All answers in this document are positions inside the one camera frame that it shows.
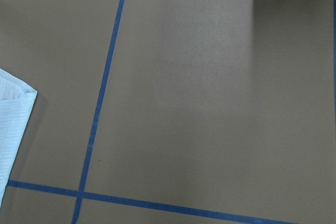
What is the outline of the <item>light blue button-up shirt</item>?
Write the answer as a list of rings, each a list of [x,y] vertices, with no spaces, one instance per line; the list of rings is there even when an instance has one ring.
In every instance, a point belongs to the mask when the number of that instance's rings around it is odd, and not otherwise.
[[[1,197],[30,117],[37,91],[1,70]]]

